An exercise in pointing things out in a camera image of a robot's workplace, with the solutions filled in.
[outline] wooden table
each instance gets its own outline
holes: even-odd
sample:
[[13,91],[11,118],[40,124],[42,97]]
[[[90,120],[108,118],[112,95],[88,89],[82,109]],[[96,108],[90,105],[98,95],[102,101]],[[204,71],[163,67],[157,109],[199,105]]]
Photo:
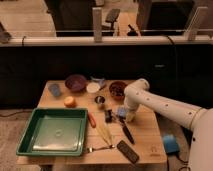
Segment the wooden table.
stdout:
[[[107,81],[107,86],[96,94],[89,94],[86,91],[81,93],[71,93],[64,85],[64,81],[48,81],[41,96],[38,107],[57,108],[64,107],[65,97],[72,95],[75,97],[77,107],[87,108],[91,112],[98,124],[104,124],[104,111],[100,110],[94,98],[102,95],[106,98],[105,108],[117,111],[118,106],[123,102],[112,99],[108,87],[112,81]],[[62,92],[59,98],[55,98],[48,91],[48,85],[58,83]],[[158,123],[155,113],[147,107],[140,106],[133,122],[127,123],[127,126],[135,140],[132,145],[122,132],[121,126],[117,123],[109,123],[108,127],[113,136],[113,144],[116,145],[120,140],[127,142],[140,156],[138,164],[162,164],[166,163],[167,157],[164,151]],[[88,124],[85,147],[106,146],[104,140],[99,136],[96,129]],[[130,162],[116,148],[112,150],[95,151],[84,154],[80,157],[25,157],[19,156],[17,164],[27,165],[55,165],[55,164],[130,164]]]

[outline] chair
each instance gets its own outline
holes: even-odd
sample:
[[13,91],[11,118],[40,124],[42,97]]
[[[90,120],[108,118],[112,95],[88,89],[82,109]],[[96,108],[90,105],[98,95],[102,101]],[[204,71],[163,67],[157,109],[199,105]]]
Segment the chair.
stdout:
[[183,34],[193,6],[193,0],[140,0],[136,23],[141,35]]
[[[96,7],[94,0],[45,0],[48,11],[52,15],[57,36],[93,36],[92,8]],[[114,22],[120,10],[111,10],[105,22],[111,26],[102,26],[103,35],[113,35]]]

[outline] knife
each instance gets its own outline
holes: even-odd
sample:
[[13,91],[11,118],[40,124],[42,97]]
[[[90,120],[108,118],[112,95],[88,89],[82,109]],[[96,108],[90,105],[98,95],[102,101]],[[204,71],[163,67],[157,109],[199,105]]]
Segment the knife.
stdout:
[[126,137],[128,138],[128,140],[132,143],[132,144],[135,144],[135,141],[128,129],[128,127],[126,126],[123,118],[119,117],[119,121],[121,122],[121,126],[122,126],[122,130],[124,132],[124,134],[126,135]]

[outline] small bowl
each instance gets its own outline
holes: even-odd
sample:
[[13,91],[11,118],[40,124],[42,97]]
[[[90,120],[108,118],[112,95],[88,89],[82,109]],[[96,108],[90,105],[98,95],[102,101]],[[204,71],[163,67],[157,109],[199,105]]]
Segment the small bowl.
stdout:
[[125,95],[124,95],[124,89],[127,86],[126,83],[122,81],[114,81],[112,84],[109,86],[109,92],[113,99],[115,100],[124,100]]
[[71,92],[79,92],[85,89],[87,79],[80,74],[73,74],[66,78],[65,86],[70,89]]

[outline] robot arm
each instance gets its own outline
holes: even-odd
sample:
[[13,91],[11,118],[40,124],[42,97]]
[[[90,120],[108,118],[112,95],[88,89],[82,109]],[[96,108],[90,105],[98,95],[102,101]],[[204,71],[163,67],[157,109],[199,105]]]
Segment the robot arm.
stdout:
[[139,79],[125,88],[124,105],[136,111],[140,104],[193,131],[188,168],[213,170],[213,109],[183,103],[148,92],[149,83]]

